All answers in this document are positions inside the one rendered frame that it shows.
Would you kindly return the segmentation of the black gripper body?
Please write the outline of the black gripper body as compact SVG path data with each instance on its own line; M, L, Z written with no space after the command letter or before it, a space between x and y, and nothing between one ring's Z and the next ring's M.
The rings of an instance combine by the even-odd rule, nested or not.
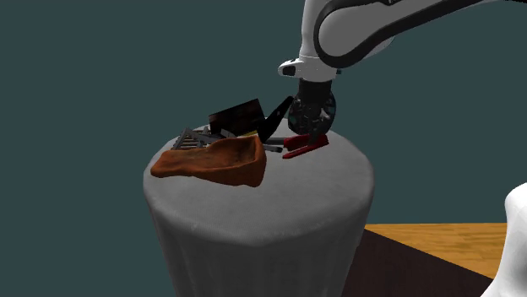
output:
M311 82L300 79L288 113L288 127L294 133L309 134L311 123L319 118L330 120L330 127L332 126L336 113L332 83L332 80Z

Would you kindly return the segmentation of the brown shallow bowl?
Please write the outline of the brown shallow bowl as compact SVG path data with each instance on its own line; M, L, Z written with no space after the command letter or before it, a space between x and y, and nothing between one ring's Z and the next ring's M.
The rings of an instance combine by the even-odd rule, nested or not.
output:
M258 137L225 138L206 148L167 150L150 169L158 178L191 176L228 186L259 186L266 153Z

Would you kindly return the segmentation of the dark brown box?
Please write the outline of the dark brown box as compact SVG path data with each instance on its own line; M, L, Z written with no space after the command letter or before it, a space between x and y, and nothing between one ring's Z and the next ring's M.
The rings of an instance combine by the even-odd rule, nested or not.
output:
M226 130L241 136L255 131L264 120L259 100L254 99L209 115L209 128L213 134Z

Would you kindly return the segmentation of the grey cloth-covered round table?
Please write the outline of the grey cloth-covered round table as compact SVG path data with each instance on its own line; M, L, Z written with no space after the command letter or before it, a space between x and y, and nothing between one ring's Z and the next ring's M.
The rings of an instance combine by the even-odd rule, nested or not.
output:
M369 159L326 146L268 153L257 187L144 173L176 297L341 297L374 193Z

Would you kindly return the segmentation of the red stapler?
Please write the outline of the red stapler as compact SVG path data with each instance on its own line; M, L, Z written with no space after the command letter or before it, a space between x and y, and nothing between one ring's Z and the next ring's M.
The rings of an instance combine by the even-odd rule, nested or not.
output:
M283 147L287 149L287 153L284 154L282 158L292 159L296 156L311 152L329 144L328 137L325 134L319 135L313 143L310 143L311 138L312 136L310 134L285 138Z

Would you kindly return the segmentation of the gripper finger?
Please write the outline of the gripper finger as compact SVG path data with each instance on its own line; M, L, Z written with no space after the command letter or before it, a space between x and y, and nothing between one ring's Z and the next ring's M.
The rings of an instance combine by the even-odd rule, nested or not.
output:
M309 145L314 145L321 135L324 135L330 128L330 120L319 118L311 123L309 129Z
M258 125L257 133L262 143L265 143L276 131L293 100L293 96L288 96L264 121Z

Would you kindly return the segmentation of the grey slatted rack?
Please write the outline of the grey slatted rack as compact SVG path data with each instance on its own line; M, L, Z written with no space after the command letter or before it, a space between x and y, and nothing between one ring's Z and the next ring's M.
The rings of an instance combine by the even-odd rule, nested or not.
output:
M201 149L210 146L213 142L223 139L221 134L213 134L209 126L198 129L185 128L176 138L172 150Z

